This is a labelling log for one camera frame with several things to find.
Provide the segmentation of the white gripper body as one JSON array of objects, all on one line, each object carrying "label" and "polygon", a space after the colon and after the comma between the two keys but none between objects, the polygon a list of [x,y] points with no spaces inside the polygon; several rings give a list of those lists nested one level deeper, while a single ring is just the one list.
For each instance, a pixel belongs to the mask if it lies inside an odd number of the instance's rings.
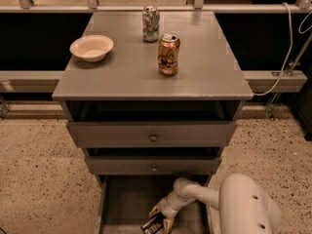
[{"label": "white gripper body", "polygon": [[183,200],[174,192],[171,192],[159,201],[158,208],[163,216],[175,217],[182,208],[182,203]]}]

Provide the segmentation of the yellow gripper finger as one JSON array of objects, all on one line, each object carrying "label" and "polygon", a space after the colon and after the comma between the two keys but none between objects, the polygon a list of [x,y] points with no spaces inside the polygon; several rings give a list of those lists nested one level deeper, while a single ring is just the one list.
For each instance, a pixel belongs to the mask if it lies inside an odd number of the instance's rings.
[{"label": "yellow gripper finger", "polygon": [[150,211],[150,213],[148,214],[148,217],[149,217],[149,218],[152,218],[152,217],[154,217],[155,215],[158,215],[160,212],[161,212],[161,211],[160,211],[160,209],[159,209],[159,206],[156,205],[156,206],[154,206],[153,209]]},{"label": "yellow gripper finger", "polygon": [[172,217],[166,217],[163,220],[165,234],[171,234],[173,226],[174,226],[174,221],[175,220]]}]

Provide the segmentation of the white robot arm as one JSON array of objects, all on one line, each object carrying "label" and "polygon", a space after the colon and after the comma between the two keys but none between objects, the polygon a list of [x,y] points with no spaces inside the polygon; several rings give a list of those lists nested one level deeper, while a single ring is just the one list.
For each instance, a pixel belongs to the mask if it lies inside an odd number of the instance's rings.
[{"label": "white robot arm", "polygon": [[221,234],[273,234],[282,222],[277,203],[256,181],[242,174],[229,175],[218,190],[179,177],[173,191],[153,207],[149,217],[154,220],[161,215],[160,224],[170,234],[178,212],[195,201],[219,212]]}]

